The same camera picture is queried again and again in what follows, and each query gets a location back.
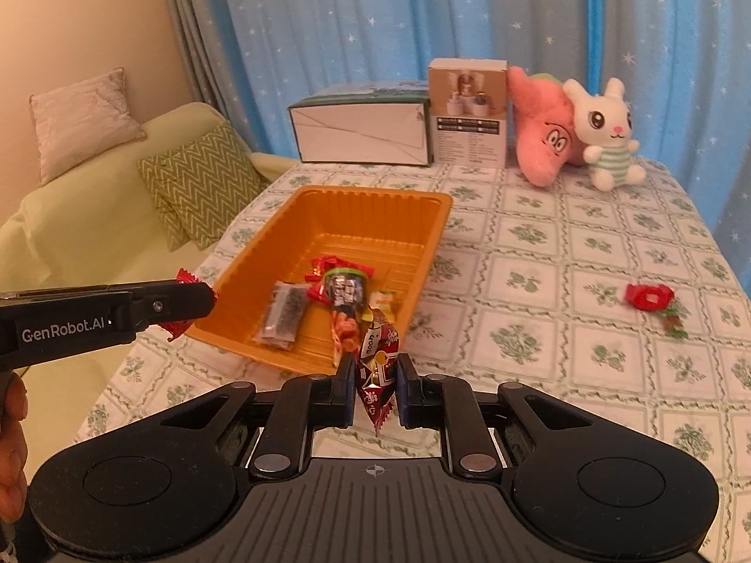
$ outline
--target red candy wrapper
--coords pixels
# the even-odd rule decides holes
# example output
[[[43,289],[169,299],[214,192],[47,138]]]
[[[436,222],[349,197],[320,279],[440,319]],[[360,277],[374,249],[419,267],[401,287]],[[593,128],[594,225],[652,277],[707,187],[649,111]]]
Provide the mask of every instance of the red candy wrapper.
[[[305,276],[306,282],[320,282],[324,278],[324,275],[334,268],[354,268],[357,271],[362,271],[369,278],[373,277],[376,272],[374,268],[369,266],[363,266],[362,264],[351,263],[348,260],[342,260],[336,256],[321,256],[314,258],[310,261],[313,271],[309,272]]]
[[[368,325],[360,346],[357,363],[357,387],[375,433],[393,408],[397,389],[399,333],[378,309],[372,309],[373,322]]]
[[[192,273],[189,273],[185,270],[185,268],[181,268],[177,272],[177,277],[175,277],[175,280],[177,283],[201,283],[200,279],[198,279],[195,275]],[[214,293],[214,300],[217,299],[216,292]],[[180,336],[185,334],[185,331],[191,327],[191,324],[193,324],[195,320],[185,320],[182,322],[166,322],[166,323],[160,323],[159,327],[165,329],[167,332],[169,332],[172,336],[167,339],[169,343],[174,341],[176,338],[179,338]]]

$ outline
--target finger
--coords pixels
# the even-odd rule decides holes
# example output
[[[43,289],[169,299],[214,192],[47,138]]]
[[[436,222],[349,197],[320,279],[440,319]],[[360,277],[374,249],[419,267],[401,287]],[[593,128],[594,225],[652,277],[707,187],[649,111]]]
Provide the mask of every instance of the finger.
[[[28,456],[29,449],[20,422],[3,419],[0,427],[0,484],[14,485]]]
[[[29,401],[26,398],[26,387],[21,378],[14,374],[10,378],[8,391],[5,394],[5,417],[23,421],[29,411]]]
[[[5,523],[16,523],[21,518],[28,490],[23,472],[19,475],[18,482],[12,487],[0,487],[0,519],[3,519]]]

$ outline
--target crosshair mark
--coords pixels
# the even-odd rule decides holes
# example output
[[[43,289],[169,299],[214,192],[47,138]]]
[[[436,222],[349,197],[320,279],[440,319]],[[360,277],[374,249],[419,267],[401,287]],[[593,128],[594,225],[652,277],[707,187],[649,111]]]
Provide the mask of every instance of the crosshair mark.
[[[382,465],[373,464],[365,468],[365,472],[369,473],[373,478],[378,478],[382,473],[386,472],[386,468]]]

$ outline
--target product box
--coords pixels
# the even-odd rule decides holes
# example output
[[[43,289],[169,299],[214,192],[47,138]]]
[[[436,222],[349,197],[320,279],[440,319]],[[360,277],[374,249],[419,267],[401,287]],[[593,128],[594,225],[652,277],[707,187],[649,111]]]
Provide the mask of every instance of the product box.
[[[340,84],[289,107],[303,163],[433,163],[427,84]]]
[[[427,79],[438,163],[506,166],[506,69],[494,59],[433,59]]]

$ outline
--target sofa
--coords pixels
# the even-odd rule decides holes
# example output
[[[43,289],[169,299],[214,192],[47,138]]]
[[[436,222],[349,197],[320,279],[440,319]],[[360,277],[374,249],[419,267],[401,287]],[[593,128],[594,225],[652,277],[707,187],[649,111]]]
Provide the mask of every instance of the sofa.
[[[201,252],[189,242],[168,251],[136,162],[190,142],[223,121],[205,103],[186,104],[146,122],[146,140],[112,148],[29,193],[0,227],[0,291],[145,282],[196,268],[210,248]],[[243,145],[269,180],[297,162]],[[24,422],[29,479],[70,444],[128,349],[98,350],[19,371],[29,392]]]

